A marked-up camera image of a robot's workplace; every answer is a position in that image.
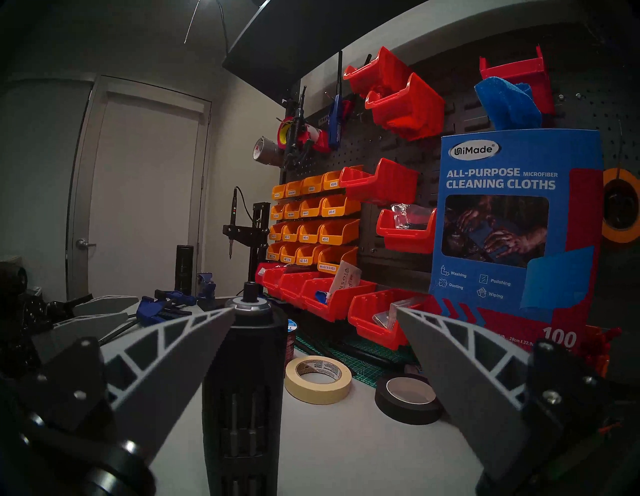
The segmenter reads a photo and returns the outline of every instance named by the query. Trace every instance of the shelf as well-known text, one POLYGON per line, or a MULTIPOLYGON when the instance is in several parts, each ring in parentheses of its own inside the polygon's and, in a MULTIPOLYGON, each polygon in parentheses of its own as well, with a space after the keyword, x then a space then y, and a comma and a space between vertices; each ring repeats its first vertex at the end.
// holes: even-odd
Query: shelf
MULTIPOLYGON (((362 165, 353 165, 345 169, 362 170, 362 165)), ((332 170, 325 172, 322 176, 323 191, 340 188, 340 173, 342 170, 332 170)))
POLYGON ((322 191, 322 175, 313 175, 302 180, 301 195, 319 193, 320 191, 322 191))
POLYGON ((273 186, 273 189, 271 190, 271 198, 273 200, 281 200, 284 198, 284 190, 287 187, 286 184, 277 184, 276 186, 273 186))
POLYGON ((378 217, 376 233, 385 238, 385 248, 395 252, 405 253, 433 253, 433 243, 436 234, 436 209, 429 217, 427 229, 398 229, 394 213, 382 210, 378 217))
POLYGON ((444 127, 444 100, 416 73, 406 88, 387 97, 369 92, 364 104, 373 122, 407 141, 437 136, 444 127))
POLYGON ((296 263, 296 251, 302 246, 302 243, 288 243, 284 241, 284 245, 280 249, 280 262, 283 264, 296 263))
POLYGON ((296 251, 296 265, 317 265, 320 253, 328 249, 325 244, 304 244, 296 251))
POLYGON ((358 263, 357 246, 330 246, 318 255, 318 270, 328 274, 336 274, 340 262, 347 262, 351 265, 358 263))
POLYGON ((422 2, 325 0, 319 8, 313 2, 269 0, 232 44, 222 67, 281 104, 303 76, 422 2))
POLYGON ((300 217, 318 217, 324 198, 308 198, 300 204, 300 217))
POLYGON ((282 295, 282 300, 288 301, 294 307, 305 310, 306 305, 300 298, 300 293, 302 292, 304 284, 316 277, 333 280, 332 277, 327 277, 324 274, 320 274, 320 272, 292 272, 284 274, 280 279, 280 294, 282 295))
POLYGON ((337 290, 326 305, 317 301, 316 291, 329 291, 332 282, 333 278, 308 280, 300 294, 305 310, 329 322, 346 319, 351 301, 355 296, 376 290, 376 283, 360 281, 360 285, 356 287, 337 290))
MULTIPOLYGON (((358 334, 366 339, 378 343, 389 349, 398 349, 398 346, 409 344, 398 321, 392 329, 386 329, 373 321, 373 316, 380 312, 386 312, 394 301, 406 300, 421 293, 406 291, 404 289, 388 289, 386 291, 372 292, 353 298, 349 308, 349 323, 356 327, 358 334)), ((418 303, 409 308, 423 310, 425 303, 418 303)))
POLYGON ((340 173, 340 187, 347 197, 375 205, 412 204, 418 173, 396 162, 380 159, 375 174, 345 167, 340 173))
POLYGON ((302 181, 288 182, 284 189, 285 198, 293 198, 294 196, 300 196, 300 188, 302 188, 302 181))
POLYGON ((342 217, 360 212, 360 202, 350 200, 346 195, 326 196, 320 203, 322 217, 342 217))
POLYGON ((300 240, 302 243, 315 244, 318 242, 318 232, 326 221, 312 220, 304 222, 300 228, 300 240))
POLYGON ((284 210, 284 205, 275 204, 271 207, 271 220, 280 220, 282 219, 282 211, 284 210))
POLYGON ((301 202, 289 202, 284 205, 282 212, 282 218, 286 220, 297 219, 300 217, 300 203, 301 202))
POLYGON ((360 219, 329 221, 320 226, 318 238, 321 244, 347 244, 360 235, 360 219))
POLYGON ((285 241, 270 244, 269 248, 267 248, 267 260, 278 262, 280 260, 280 250, 285 244, 287 244, 285 241))

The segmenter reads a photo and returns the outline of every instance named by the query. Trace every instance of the screw head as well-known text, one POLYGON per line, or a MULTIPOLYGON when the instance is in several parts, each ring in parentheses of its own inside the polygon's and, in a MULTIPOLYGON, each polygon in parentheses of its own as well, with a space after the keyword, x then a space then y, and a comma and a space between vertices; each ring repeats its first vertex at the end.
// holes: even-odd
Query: screw head
POLYGON ((546 399, 549 404, 559 404, 562 401, 562 396, 552 389, 544 391, 544 393, 542 393, 542 397, 546 399))

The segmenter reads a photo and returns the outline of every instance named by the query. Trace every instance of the workbench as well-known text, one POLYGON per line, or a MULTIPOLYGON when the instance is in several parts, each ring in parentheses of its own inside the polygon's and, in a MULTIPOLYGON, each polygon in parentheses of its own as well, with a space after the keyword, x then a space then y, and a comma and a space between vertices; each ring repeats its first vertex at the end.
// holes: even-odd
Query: workbench
MULTIPOLYGON (((137 304, 127 313, 136 309, 137 304)), ((184 310, 202 313, 199 307, 184 310)), ((304 354, 296 350, 296 356, 304 354)), ((446 419, 428 426, 396 422, 378 410, 374 393, 373 388, 353 380, 347 398, 314 405, 285 390, 278 495, 473 495, 482 466, 460 431, 446 419)), ((157 479, 158 496, 208 496, 200 389, 158 452, 151 471, 157 479)))

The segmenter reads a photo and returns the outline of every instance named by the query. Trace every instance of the black shelf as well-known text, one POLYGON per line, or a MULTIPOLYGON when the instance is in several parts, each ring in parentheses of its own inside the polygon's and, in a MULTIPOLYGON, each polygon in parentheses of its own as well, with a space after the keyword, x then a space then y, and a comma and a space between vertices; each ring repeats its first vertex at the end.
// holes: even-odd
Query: black shelf
POLYGON ((423 2, 269 0, 240 33, 222 67, 282 103, 322 62, 423 2))

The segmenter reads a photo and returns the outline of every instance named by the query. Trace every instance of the black cylinder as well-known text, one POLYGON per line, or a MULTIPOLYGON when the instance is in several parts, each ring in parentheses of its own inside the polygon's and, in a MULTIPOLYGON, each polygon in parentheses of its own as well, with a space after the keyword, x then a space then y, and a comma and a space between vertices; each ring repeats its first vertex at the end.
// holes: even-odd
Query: black cylinder
POLYGON ((175 251, 175 291, 191 295, 193 283, 193 246, 179 244, 175 251))
POLYGON ((278 488, 288 319, 264 298, 250 299, 227 303, 236 320, 202 383, 204 456, 215 496, 276 496, 278 488))

